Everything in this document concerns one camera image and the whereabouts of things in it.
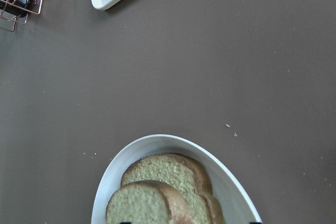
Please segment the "bread slice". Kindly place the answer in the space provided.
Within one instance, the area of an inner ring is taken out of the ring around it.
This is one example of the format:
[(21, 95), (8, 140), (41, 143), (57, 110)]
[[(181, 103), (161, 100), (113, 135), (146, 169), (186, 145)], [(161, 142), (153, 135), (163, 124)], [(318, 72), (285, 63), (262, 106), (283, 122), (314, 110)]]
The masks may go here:
[(193, 223), (225, 223), (209, 175), (195, 159), (178, 153), (144, 157), (126, 169), (120, 185), (141, 180), (157, 180), (177, 189), (189, 207)]
[(192, 223), (182, 194), (156, 180), (142, 180), (121, 186), (106, 207), (106, 223)]

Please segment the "white plate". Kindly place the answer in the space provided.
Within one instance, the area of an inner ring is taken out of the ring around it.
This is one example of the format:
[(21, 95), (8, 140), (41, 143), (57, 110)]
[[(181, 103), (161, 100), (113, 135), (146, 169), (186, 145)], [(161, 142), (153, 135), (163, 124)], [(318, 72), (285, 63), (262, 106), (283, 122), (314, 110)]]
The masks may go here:
[(126, 145), (111, 160), (96, 192), (91, 223), (105, 223), (106, 206), (112, 194), (120, 187), (124, 171), (143, 157), (161, 153), (180, 153), (203, 165), (212, 182), (213, 195), (222, 207), (226, 223), (262, 223), (256, 207), (240, 182), (218, 158), (189, 140), (167, 134), (141, 137)]

